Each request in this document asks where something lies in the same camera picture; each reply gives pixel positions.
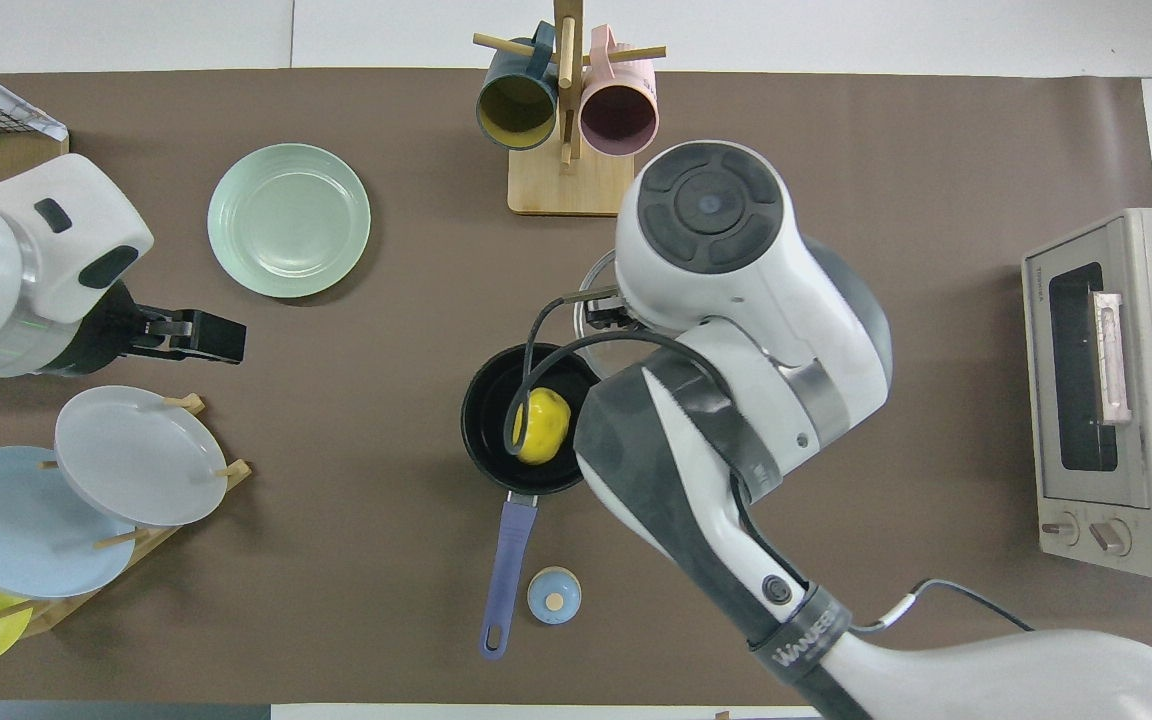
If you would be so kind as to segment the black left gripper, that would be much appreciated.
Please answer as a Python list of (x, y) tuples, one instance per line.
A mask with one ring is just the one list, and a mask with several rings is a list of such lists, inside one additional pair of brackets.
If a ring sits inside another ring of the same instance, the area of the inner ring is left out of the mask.
[(185, 354), (218, 363), (241, 364), (247, 348), (247, 325), (206, 311), (166, 310), (138, 305), (124, 283), (111, 285), (97, 301), (69, 344), (54, 361), (41, 366), (41, 376), (88, 376), (118, 357), (183, 361), (180, 350), (161, 350), (169, 334), (152, 333), (154, 323), (188, 323)]

